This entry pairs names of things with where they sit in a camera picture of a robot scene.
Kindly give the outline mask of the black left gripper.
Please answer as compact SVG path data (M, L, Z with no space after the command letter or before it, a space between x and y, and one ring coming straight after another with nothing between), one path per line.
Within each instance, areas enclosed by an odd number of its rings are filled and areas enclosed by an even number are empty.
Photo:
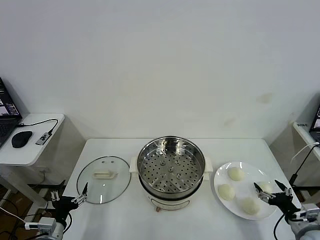
M59 198L58 190L50 192L52 205L55 208L55 219L57 223L66 224L66 219L71 210L75 210L78 205L82 205L88 198L88 182L85 184L82 193L77 197L62 196Z

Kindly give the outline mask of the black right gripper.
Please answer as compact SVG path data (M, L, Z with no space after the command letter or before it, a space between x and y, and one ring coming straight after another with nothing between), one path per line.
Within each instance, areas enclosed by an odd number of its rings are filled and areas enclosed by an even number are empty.
M278 207L282 213L284 214L285 220L292 220L295 219L294 214L299 212L301 209L297 208L292 200L293 200L293 194L292 189L286 187L283 183L281 183L278 180L274 180L276 185L279 187L281 192L276 192L273 194L264 192L262 188L257 184L253 183L255 187L255 191L257 193L257 196L265 203L268 203L271 206Z

